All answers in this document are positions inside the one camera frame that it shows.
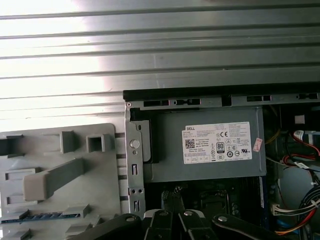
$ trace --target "corrugated metal panel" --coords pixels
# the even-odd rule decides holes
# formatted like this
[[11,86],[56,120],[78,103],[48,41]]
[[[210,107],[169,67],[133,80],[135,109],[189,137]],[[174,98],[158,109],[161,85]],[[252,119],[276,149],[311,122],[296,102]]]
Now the corrugated metal panel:
[[123,90],[319,81],[319,13],[320,0],[1,1],[0,131],[113,123],[121,175]]

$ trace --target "power supply label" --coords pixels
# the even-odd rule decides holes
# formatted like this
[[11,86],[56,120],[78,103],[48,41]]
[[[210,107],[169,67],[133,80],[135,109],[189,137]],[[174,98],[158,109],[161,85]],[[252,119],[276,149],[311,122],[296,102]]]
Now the power supply label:
[[249,122],[185,126],[182,131],[184,164],[252,159]]

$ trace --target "white connector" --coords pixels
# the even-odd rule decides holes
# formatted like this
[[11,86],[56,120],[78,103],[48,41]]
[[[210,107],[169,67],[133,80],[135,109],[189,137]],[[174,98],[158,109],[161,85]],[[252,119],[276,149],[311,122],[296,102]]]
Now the white connector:
[[280,205],[279,205],[279,204],[273,203],[273,204],[271,204],[270,206],[271,206],[271,207],[270,207],[271,214],[272,214],[273,216],[278,216],[278,215],[280,215],[279,212],[276,212],[276,208],[280,208]]

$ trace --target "80 plus logo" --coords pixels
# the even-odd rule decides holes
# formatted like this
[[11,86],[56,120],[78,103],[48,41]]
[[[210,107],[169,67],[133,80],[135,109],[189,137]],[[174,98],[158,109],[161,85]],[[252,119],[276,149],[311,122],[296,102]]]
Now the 80 plus logo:
[[216,152],[218,154],[224,154],[225,153],[225,143],[224,142],[217,142],[216,143]]

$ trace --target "barcode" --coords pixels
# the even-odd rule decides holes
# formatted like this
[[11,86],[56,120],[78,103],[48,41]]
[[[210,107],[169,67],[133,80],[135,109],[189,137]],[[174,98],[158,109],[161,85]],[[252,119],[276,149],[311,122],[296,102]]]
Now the barcode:
[[185,140],[185,148],[186,149],[194,149],[195,146],[195,140],[194,139],[186,139]]

